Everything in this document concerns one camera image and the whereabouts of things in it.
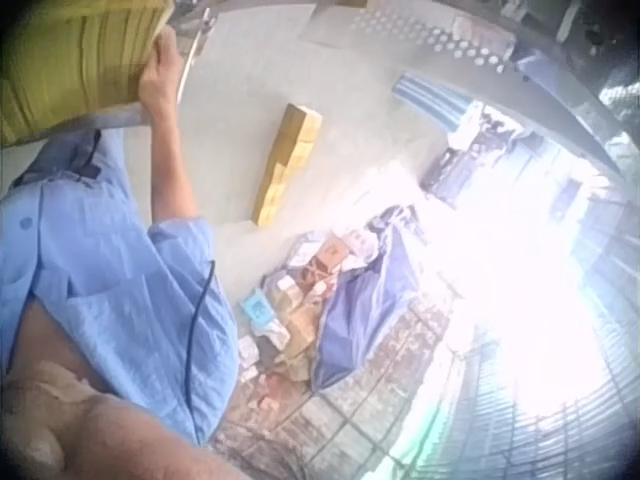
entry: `blue plastic sheet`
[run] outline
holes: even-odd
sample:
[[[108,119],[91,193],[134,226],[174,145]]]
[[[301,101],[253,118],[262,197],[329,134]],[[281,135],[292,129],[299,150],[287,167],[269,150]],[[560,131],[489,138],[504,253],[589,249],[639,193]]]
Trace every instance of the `blue plastic sheet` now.
[[[314,391],[361,367],[420,290],[426,242],[413,208],[391,207],[367,228],[378,236],[380,253],[338,279],[318,341]]]

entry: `person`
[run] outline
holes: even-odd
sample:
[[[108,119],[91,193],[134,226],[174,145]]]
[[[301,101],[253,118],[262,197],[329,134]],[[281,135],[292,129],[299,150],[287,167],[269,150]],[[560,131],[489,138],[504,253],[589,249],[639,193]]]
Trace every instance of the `person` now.
[[[2,442],[32,477],[245,478],[202,448],[235,386],[237,329],[182,156],[182,70],[167,28],[139,84],[151,227],[121,130],[52,137],[0,202]]]

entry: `gray floor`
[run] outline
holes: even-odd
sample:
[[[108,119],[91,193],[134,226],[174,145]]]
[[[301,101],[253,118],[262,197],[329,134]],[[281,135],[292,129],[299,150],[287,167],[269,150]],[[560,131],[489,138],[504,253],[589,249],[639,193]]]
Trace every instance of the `gray floor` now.
[[[406,185],[445,147],[443,132],[393,98],[400,71],[297,40],[310,12],[266,7],[221,16],[180,107],[187,166],[214,225],[219,275],[234,304],[281,262],[299,234],[364,220],[415,195]],[[317,110],[324,124],[274,225],[259,229],[250,221],[254,196],[288,102]],[[126,148],[140,213],[149,222],[148,130],[130,129]],[[3,191],[37,149],[3,152]]]

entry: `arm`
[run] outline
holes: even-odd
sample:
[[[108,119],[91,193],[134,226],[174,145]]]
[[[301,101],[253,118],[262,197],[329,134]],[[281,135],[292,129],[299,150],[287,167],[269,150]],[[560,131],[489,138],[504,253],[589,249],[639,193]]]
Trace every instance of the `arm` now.
[[[140,101],[151,120],[151,216],[153,223],[198,215],[180,145],[177,91],[184,62],[175,32],[160,33],[140,78]]]

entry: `black cable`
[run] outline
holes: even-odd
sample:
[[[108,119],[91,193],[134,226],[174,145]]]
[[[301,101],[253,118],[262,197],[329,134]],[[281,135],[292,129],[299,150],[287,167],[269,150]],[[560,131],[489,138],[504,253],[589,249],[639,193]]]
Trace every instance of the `black cable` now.
[[[198,443],[201,442],[200,438],[198,438],[196,420],[193,414],[193,398],[191,397],[191,357],[193,354],[193,334],[196,329],[196,323],[198,323],[198,318],[200,317],[200,309],[202,308],[204,299],[207,296],[209,287],[211,287],[211,282],[213,281],[213,274],[215,273],[215,270],[216,262],[212,261],[211,268],[209,269],[209,276],[207,277],[207,281],[202,288],[202,293],[200,293],[200,298],[198,298],[196,308],[193,311],[193,316],[191,317],[191,324],[189,325],[189,337],[187,339],[187,358],[184,361],[184,397],[187,402],[187,408],[189,409],[189,413],[191,414],[191,418],[193,420],[193,430],[196,434],[196,440],[198,441]]]

